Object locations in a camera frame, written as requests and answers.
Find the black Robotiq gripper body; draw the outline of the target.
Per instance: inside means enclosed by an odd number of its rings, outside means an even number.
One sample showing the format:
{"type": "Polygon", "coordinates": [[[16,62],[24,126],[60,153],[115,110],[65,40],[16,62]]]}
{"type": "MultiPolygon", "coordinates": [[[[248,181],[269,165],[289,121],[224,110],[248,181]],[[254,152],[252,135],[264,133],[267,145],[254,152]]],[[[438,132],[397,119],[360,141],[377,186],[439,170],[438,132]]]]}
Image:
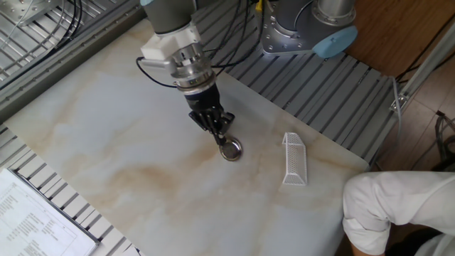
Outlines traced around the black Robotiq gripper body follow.
{"type": "Polygon", "coordinates": [[[216,84],[202,92],[193,95],[185,95],[185,99],[191,112],[196,114],[209,110],[223,111],[223,107],[220,104],[220,93],[216,84]]]}

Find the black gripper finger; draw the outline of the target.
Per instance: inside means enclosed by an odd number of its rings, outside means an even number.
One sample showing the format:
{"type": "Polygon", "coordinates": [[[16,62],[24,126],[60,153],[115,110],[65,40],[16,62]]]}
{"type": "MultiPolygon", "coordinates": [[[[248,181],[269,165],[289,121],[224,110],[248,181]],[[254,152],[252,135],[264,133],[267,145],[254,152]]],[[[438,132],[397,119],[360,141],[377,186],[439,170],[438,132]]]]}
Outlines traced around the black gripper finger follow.
{"type": "Polygon", "coordinates": [[[211,133],[216,144],[220,144],[220,137],[217,124],[210,112],[191,111],[188,116],[204,131],[211,133]]]}
{"type": "Polygon", "coordinates": [[[212,134],[217,145],[223,145],[227,139],[226,134],[235,119],[235,115],[230,112],[213,112],[212,134]]]}

